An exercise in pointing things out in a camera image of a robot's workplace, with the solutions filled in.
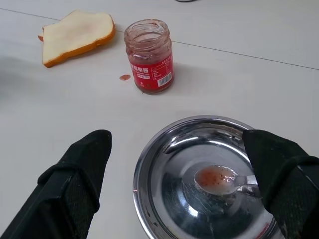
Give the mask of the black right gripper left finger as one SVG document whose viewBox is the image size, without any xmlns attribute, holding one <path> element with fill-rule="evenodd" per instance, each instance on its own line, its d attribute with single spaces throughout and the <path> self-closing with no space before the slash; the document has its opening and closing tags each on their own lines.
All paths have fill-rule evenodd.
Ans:
<svg viewBox="0 0 319 239">
<path fill-rule="evenodd" d="M 112 134 L 93 131 L 70 145 L 43 172 L 37 186 L 2 234 L 3 239 L 85 239 L 111 154 Z"/>
</svg>

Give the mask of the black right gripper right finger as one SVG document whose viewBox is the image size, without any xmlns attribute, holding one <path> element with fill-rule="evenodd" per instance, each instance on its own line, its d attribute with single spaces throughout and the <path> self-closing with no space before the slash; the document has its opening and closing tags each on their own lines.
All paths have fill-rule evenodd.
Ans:
<svg viewBox="0 0 319 239">
<path fill-rule="evenodd" d="M 243 142 L 265 209 L 287 239 L 319 237 L 319 159 L 297 143 L 258 129 Z"/>
</svg>

